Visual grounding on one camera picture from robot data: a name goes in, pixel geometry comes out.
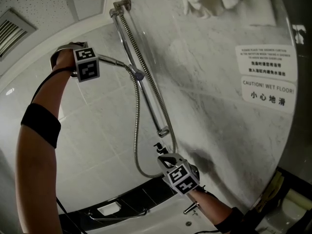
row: bathtub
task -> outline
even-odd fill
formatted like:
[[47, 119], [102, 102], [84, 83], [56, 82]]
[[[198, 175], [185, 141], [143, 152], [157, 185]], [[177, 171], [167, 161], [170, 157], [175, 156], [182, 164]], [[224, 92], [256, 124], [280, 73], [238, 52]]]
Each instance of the bathtub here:
[[130, 218], [120, 223], [88, 231], [88, 234], [194, 234], [215, 230], [199, 209], [183, 214], [192, 202], [175, 195], [148, 211], [145, 216]]

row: air vent grille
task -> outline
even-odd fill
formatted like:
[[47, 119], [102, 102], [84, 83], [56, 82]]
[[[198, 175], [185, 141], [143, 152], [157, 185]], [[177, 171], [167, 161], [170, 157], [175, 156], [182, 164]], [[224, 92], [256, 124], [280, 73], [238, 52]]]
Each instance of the air vent grille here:
[[0, 57], [4, 56], [4, 54], [26, 34], [26, 30], [5, 20], [0, 26]]
[[34, 31], [34, 27], [8, 10], [0, 18], [0, 61]]

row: shower hose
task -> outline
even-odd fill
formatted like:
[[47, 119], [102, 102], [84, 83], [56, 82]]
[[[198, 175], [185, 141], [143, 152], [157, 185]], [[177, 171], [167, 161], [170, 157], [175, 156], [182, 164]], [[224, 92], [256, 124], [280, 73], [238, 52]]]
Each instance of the shower hose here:
[[[134, 37], [132, 35], [132, 32], [128, 26], [128, 23], [127, 23], [125, 17], [122, 14], [120, 14], [119, 17], [120, 17], [120, 20], [121, 20], [123, 27], [126, 30], [128, 38], [130, 39], [130, 42], [131, 42], [131, 44], [132, 44], [132, 46], [136, 52], [136, 56], [137, 56], [138, 60], [140, 61], [140, 64], [141, 64], [141, 66], [145, 72], [145, 75], [148, 79], [148, 82], [149, 82], [151, 88], [152, 88], [152, 91], [155, 94], [155, 97], [156, 97], [157, 102], [161, 108], [161, 111], [164, 115], [164, 118], [166, 120], [168, 129], [169, 129], [169, 133], [171, 136], [172, 152], [175, 153], [176, 152], [176, 137], [175, 137], [174, 130], [173, 130], [171, 122], [170, 122], [170, 118], [169, 118], [166, 106], [165, 106], [165, 104], [164, 104], [164, 102], [163, 102], [163, 100], [159, 94], [159, 91], [155, 85], [153, 77], [152, 77], [152, 75], [151, 75], [151, 73], [150, 73], [150, 71], [149, 71], [149, 69], [148, 69], [148, 67], [144, 61], [144, 58], [143, 58], [143, 56], [142, 56], [142, 54], [141, 54], [141, 52], [137, 46], [136, 40], [134, 39]], [[136, 123], [135, 123], [135, 137], [134, 137], [134, 157], [135, 157], [136, 168], [145, 177], [148, 177], [148, 178], [160, 177], [163, 175], [163, 173], [159, 173], [156, 175], [148, 175], [145, 172], [143, 172], [141, 167], [140, 167], [140, 163], [138, 160], [138, 154], [137, 154], [138, 127], [139, 127], [139, 118], [140, 118], [140, 93], [139, 93], [139, 88], [138, 88], [138, 84], [137, 84], [137, 80], [136, 80], [135, 75], [132, 74], [132, 72], [130, 71], [130, 69], [128, 67], [126, 67], [126, 70], [128, 71], [128, 73], [131, 76], [131, 79], [132, 79], [134, 87], [135, 87], [135, 93], [136, 93]]]

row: hand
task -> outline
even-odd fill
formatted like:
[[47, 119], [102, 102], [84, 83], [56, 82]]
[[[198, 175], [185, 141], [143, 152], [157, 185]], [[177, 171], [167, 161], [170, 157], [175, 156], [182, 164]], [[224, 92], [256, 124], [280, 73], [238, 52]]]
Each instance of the hand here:
[[75, 67], [75, 57], [72, 49], [61, 50], [58, 54], [57, 64], [54, 66], [53, 71], [59, 68]]

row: caution sign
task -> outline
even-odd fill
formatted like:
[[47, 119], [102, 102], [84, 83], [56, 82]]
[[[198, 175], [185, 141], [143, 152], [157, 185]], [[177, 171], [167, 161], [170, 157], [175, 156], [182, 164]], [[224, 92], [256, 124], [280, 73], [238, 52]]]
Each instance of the caution sign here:
[[290, 45], [236, 46], [241, 74], [297, 81], [297, 54]]
[[296, 86], [290, 82], [243, 76], [242, 95], [245, 101], [291, 114], [296, 102]]

